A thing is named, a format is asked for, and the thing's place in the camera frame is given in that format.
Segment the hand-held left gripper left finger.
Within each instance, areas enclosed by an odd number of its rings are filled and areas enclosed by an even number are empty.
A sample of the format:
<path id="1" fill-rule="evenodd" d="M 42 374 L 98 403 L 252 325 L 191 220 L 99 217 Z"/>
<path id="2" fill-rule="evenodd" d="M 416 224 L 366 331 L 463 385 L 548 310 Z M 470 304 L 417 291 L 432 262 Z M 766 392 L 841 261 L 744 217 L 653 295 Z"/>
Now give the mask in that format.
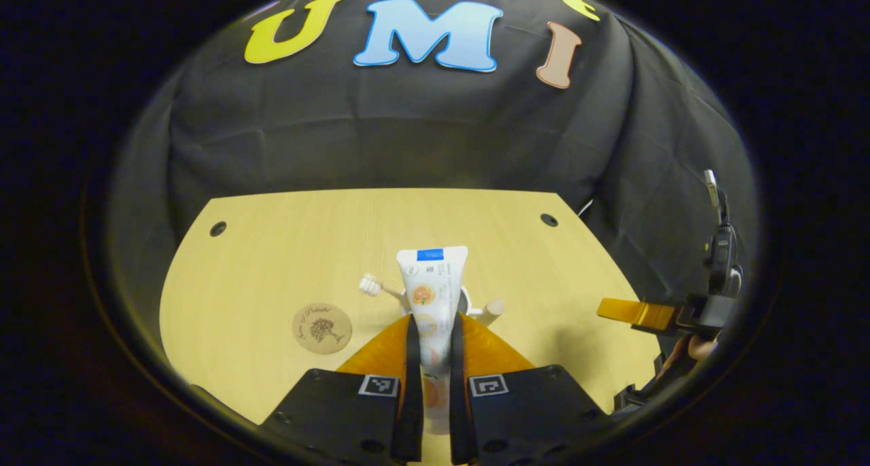
<path id="1" fill-rule="evenodd" d="M 422 457 L 419 335 L 411 315 L 338 370 L 311 369 L 263 422 L 267 438 L 307 465 L 405 465 Z"/>

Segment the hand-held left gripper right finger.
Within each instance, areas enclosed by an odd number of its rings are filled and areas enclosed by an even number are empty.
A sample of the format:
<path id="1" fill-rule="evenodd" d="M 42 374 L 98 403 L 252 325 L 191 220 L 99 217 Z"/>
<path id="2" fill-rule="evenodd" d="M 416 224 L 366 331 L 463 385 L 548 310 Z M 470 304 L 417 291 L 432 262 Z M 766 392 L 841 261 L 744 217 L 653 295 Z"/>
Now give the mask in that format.
<path id="1" fill-rule="evenodd" d="M 450 364 L 453 464 L 566 465 L 612 430 L 563 366 L 534 366 L 467 315 L 455 317 Z"/>

